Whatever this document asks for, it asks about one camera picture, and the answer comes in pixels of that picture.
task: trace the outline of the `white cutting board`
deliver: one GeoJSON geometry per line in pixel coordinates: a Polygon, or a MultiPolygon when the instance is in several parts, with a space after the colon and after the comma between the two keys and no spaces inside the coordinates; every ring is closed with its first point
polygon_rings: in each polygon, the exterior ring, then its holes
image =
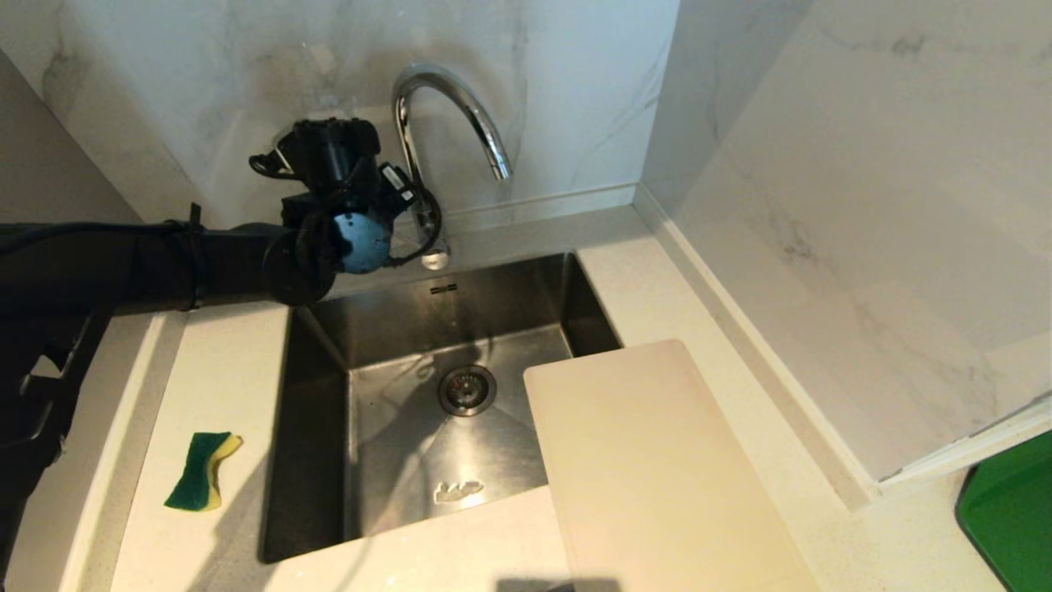
{"type": "Polygon", "coordinates": [[[525,376],[579,592],[818,590],[683,344],[525,376]]]}

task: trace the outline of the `drain strainer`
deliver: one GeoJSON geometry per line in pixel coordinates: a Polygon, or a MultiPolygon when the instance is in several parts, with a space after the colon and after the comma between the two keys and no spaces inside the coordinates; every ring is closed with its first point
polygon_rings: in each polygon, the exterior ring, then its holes
{"type": "Polygon", "coordinates": [[[497,381],[481,366],[464,366],[446,373],[439,387],[442,409],[470,417],[486,410],[497,397],[497,381]]]}

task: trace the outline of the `faucet spout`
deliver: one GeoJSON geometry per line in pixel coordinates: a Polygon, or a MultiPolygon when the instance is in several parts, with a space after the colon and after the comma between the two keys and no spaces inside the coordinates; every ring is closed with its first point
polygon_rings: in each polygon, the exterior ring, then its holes
{"type": "MultiPolygon", "coordinates": [[[[413,182],[426,186],[420,169],[417,147],[412,141],[412,128],[409,125],[409,99],[418,88],[424,86],[434,88],[445,95],[467,117],[471,128],[474,129],[479,141],[482,142],[483,151],[486,154],[493,176],[499,180],[511,177],[511,162],[504,148],[504,142],[501,141],[501,135],[474,93],[453,73],[440,65],[413,63],[399,75],[394,82],[393,95],[394,125],[398,128],[402,151],[405,154],[405,163],[409,167],[409,176],[412,177],[413,182]]],[[[413,220],[417,223],[418,236],[423,243],[431,236],[434,228],[436,212],[428,209],[426,204],[418,201],[413,204],[413,220]]],[[[440,238],[431,250],[421,257],[421,260],[424,266],[430,269],[440,269],[446,266],[449,261],[449,245],[440,238]]]]}

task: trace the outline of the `green scouring pad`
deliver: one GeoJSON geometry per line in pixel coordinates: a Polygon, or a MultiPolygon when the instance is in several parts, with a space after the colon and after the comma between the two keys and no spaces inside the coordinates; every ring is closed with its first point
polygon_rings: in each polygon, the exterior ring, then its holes
{"type": "Polygon", "coordinates": [[[241,446],[241,437],[229,432],[209,434],[198,432],[190,440],[190,450],[186,453],[186,467],[179,477],[176,489],[164,505],[177,510],[204,512],[222,505],[216,487],[219,462],[234,454],[241,446]]]}

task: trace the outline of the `white countertop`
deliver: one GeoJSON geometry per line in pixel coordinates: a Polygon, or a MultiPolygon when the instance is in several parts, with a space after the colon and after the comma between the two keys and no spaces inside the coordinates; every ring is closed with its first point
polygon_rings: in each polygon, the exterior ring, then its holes
{"type": "MultiPolygon", "coordinates": [[[[485,230],[450,243],[450,270],[575,248],[626,346],[681,340],[824,589],[1002,590],[953,519],[963,475],[854,513],[844,507],[631,207],[485,230]]],[[[417,274],[422,271],[407,265],[344,278],[335,292],[417,274]]],[[[529,592],[568,577],[547,487],[278,565],[259,564],[287,320],[288,309],[274,305],[191,315],[128,516],[114,591],[529,592]],[[203,514],[163,507],[197,431],[231,431],[245,441],[221,467],[223,507],[203,514]]]]}

